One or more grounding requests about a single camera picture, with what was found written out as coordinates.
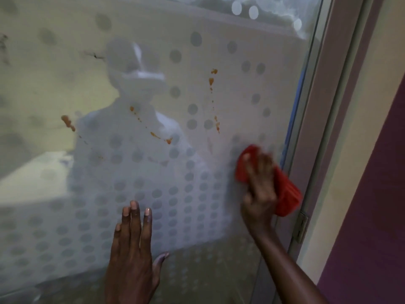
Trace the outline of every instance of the person's right hand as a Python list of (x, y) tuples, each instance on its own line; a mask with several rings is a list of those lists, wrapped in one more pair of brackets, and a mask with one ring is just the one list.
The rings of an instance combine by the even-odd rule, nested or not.
[(252, 166), (250, 154), (243, 157), (249, 177), (249, 191), (240, 208), (242, 218), (253, 238), (268, 234), (271, 218), (277, 206), (274, 190), (274, 164), (271, 155), (259, 153), (257, 170)]

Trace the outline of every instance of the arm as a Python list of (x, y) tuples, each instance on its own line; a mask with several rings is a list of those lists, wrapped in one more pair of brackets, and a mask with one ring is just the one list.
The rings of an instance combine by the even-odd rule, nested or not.
[(281, 301), (284, 304), (328, 303), (315, 284), (287, 254), (271, 228), (271, 217), (277, 205), (272, 158), (260, 154), (257, 171), (251, 166), (249, 155), (244, 159), (250, 179), (250, 191), (241, 205), (242, 217), (266, 261)]

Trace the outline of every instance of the person's left hand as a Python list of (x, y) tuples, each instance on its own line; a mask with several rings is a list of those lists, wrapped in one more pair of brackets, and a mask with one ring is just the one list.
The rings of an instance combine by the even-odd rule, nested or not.
[(105, 280), (106, 304), (148, 304), (160, 281), (160, 269), (169, 253), (152, 264), (152, 210), (147, 208), (140, 225), (139, 204), (131, 201), (122, 209), (111, 246)]

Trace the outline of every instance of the forearm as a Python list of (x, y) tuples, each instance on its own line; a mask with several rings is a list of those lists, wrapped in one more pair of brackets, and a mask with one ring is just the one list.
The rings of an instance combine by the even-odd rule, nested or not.
[(284, 304), (327, 303), (326, 298), (287, 254), (274, 231), (255, 237)]

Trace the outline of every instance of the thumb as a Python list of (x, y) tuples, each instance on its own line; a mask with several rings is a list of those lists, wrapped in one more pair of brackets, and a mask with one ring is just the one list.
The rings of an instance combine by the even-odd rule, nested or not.
[(159, 256), (156, 257), (155, 261), (153, 262), (152, 265), (152, 284), (154, 289), (156, 289), (159, 286), (160, 283), (160, 270), (162, 268), (163, 262), (166, 260), (167, 257), (169, 257), (170, 253), (165, 252), (160, 254)]

